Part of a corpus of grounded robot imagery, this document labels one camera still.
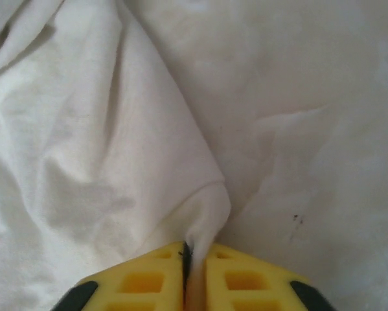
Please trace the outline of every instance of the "white cloth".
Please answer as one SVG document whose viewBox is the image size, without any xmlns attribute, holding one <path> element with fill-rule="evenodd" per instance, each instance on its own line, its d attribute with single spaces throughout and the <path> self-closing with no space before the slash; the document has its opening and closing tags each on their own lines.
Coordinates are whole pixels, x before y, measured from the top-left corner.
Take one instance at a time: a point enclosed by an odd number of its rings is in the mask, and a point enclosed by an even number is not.
<svg viewBox="0 0 388 311">
<path fill-rule="evenodd" d="M 143 245 L 209 245 L 229 214 L 222 174 L 124 4 L 58 5 L 27 2 L 0 48 L 0 310 L 50 310 Z M 146 246 L 175 213 L 179 226 Z"/>
<path fill-rule="evenodd" d="M 388 310 L 388 0 L 0 1 L 0 32 L 0 310 L 201 257 L 222 176 L 220 242 Z"/>
</svg>

